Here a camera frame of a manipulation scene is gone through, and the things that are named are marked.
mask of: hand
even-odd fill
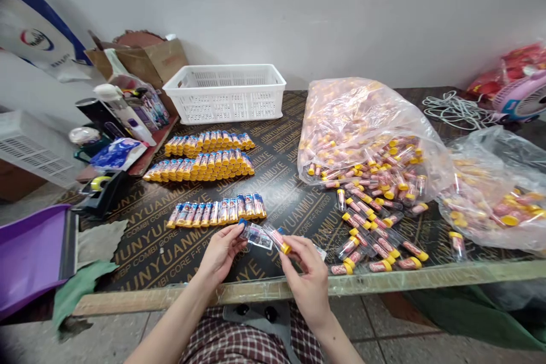
[[[289,257],[279,252],[284,274],[301,315],[311,331],[316,333],[333,317],[328,302],[328,268],[309,239],[299,236],[283,238],[292,247],[290,258],[295,259],[304,271],[300,276]]]
[[[226,226],[210,238],[197,275],[202,275],[214,288],[228,275],[235,255],[246,247],[247,241],[239,237],[244,227],[244,224]]]

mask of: electric fan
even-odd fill
[[[502,114],[503,123],[527,123],[538,119],[546,110],[546,70],[536,71],[505,86],[494,97],[493,108]]]

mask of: white plastic crate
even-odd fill
[[[184,124],[283,116],[286,81],[272,64],[186,65],[163,89]]]
[[[69,188],[82,167],[73,152],[67,139],[30,114],[0,114],[0,158],[4,161]]]

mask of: tape roll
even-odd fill
[[[112,179],[110,176],[97,176],[91,181],[91,190],[94,192],[102,191],[110,179]]]

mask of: white wall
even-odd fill
[[[87,45],[126,28],[177,33],[191,64],[273,63],[287,89],[363,76],[391,87],[466,85],[494,57],[545,33],[546,0],[47,0]],[[0,104],[70,121],[87,85],[10,61]],[[44,98],[58,103],[44,104]]]

